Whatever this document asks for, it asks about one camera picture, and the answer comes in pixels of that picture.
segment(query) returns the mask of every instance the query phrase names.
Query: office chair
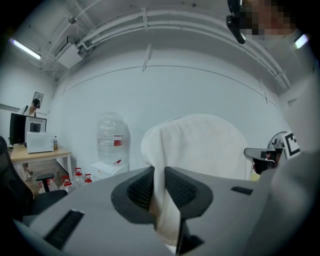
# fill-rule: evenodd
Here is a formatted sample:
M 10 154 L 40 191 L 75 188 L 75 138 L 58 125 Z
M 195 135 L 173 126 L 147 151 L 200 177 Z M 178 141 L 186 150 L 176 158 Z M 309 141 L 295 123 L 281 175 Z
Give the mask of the office chair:
M 53 173 L 48 173 L 36 178 L 37 181 L 43 182 L 46 193 L 34 198 L 32 191 L 15 170 L 7 143 L 0 136 L 0 196 L 1 202 L 13 219 L 29 225 L 37 215 L 67 195 L 65 190 L 49 191 L 47 179 L 53 177 Z

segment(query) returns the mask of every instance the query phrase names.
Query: white table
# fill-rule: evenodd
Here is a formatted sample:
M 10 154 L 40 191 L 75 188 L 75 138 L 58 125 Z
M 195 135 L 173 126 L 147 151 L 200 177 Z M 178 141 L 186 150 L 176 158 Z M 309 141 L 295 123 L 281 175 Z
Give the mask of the white table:
M 40 162 L 45 160 L 57 159 L 57 158 L 67 158 L 67 168 L 70 179 L 72 178 L 72 169 L 71 169 L 71 160 L 70 160 L 71 152 L 68 151 L 61 145 L 58 145 L 58 150 L 50 151 L 50 152 L 41 152 L 41 153 L 28 153 L 27 148 L 24 145 L 14 145 L 12 154 L 10 156 L 11 161 L 16 170 L 18 167 L 22 167 L 22 176 L 26 181 L 27 176 L 23 171 L 22 164 Z

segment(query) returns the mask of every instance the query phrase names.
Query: black strap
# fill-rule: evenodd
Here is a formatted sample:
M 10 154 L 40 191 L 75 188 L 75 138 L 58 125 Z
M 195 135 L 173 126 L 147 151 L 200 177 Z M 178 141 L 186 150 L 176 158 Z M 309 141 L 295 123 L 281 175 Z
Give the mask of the black strap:
M 29 107 L 28 105 L 25 106 L 25 109 L 24 109 L 24 111 L 23 111 L 23 115 L 26 113 L 28 107 Z

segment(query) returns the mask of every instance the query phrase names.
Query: bracket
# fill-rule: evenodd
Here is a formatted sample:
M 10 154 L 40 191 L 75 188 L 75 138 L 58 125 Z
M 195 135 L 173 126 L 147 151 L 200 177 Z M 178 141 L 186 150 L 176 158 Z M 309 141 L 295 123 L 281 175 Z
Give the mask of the bracket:
M 149 43 L 148 47 L 146 48 L 146 52 L 145 52 L 145 56 L 144 56 L 144 62 L 143 62 L 143 66 L 142 66 L 142 72 L 146 70 L 147 62 L 148 62 L 149 55 L 150 55 L 151 46 L 152 46 L 152 43 Z
M 147 19 L 147 11 L 146 11 L 146 8 L 145 8 L 145 7 L 142 7 L 142 8 L 141 8 L 141 11 L 142 11 L 142 18 L 143 18 L 144 29 L 145 29 L 145 31 L 148 31 L 149 28 L 148 28 L 148 19 Z

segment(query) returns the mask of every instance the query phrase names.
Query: chair headrest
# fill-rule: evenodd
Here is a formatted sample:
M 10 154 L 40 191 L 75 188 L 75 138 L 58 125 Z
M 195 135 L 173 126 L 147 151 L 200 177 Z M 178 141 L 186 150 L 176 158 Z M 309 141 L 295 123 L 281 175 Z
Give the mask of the chair headrest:
M 0 136 L 0 155 L 2 155 L 7 150 L 7 142 L 6 140 Z

